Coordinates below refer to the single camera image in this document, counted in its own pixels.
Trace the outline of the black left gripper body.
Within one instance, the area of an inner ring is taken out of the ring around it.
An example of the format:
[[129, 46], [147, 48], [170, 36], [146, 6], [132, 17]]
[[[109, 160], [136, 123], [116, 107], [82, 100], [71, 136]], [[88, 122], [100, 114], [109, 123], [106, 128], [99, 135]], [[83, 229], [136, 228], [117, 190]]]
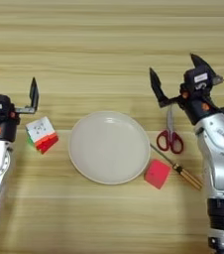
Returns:
[[0, 116], [0, 140], [14, 142], [19, 124], [20, 117], [18, 113], [11, 112], [7, 116]]

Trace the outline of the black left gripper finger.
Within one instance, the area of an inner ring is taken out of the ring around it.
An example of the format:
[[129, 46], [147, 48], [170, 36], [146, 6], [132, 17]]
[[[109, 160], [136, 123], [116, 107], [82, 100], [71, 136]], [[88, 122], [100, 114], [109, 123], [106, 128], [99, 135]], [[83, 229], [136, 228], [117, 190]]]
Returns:
[[39, 106], [39, 90], [36, 79], [32, 79], [30, 87], [30, 100], [31, 103], [25, 107], [16, 107], [15, 112], [19, 114], [35, 114]]

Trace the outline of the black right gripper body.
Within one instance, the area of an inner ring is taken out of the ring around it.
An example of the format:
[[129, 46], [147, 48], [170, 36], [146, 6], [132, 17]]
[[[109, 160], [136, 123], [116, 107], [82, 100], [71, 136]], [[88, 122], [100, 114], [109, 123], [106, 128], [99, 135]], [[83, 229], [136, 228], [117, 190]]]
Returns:
[[186, 113], [192, 125], [201, 119], [220, 113], [221, 110], [211, 99], [212, 87], [196, 89], [193, 85], [183, 83], [180, 86], [179, 107]]

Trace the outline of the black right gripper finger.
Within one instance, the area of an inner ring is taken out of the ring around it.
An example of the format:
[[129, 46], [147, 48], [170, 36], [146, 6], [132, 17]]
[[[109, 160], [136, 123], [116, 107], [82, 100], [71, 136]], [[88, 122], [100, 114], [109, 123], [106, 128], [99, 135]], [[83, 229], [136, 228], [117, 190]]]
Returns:
[[224, 78], [217, 74], [213, 68], [209, 65], [208, 62], [206, 62], [203, 58], [201, 58], [200, 56], [196, 55], [196, 54], [190, 54], [191, 60], [194, 64], [195, 67], [199, 67], [201, 65], [205, 65], [209, 68], [210, 72], [211, 72], [211, 76], [212, 76], [212, 83], [214, 85], [218, 85], [220, 83], [222, 83], [224, 81]]
[[181, 96], [168, 98], [165, 96], [162, 90], [161, 81], [156, 74], [156, 72], [150, 68], [150, 81], [151, 81], [151, 88], [157, 98], [158, 104], [160, 108], [167, 107], [173, 104], [180, 105]]

